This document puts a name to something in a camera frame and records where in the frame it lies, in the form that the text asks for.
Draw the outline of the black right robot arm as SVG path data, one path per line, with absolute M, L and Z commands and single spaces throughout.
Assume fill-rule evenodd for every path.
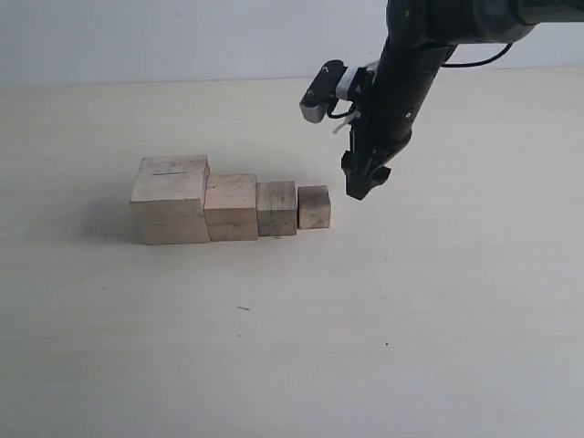
M 387 181 L 387 162 L 409 143 L 434 79 L 457 47 L 509 46 L 538 24 L 582 19 L 580 1 L 390 1 L 376 70 L 347 68 L 337 84 L 337 98 L 355 110 L 341 159 L 347 195 L 362 200 Z

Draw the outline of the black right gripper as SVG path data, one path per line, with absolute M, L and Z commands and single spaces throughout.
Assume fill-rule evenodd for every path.
M 412 125 L 453 45 L 424 42 L 417 47 L 387 41 L 375 78 L 351 124 L 350 150 L 341 161 L 346 195 L 364 200 L 387 182 L 384 166 L 409 143 Z

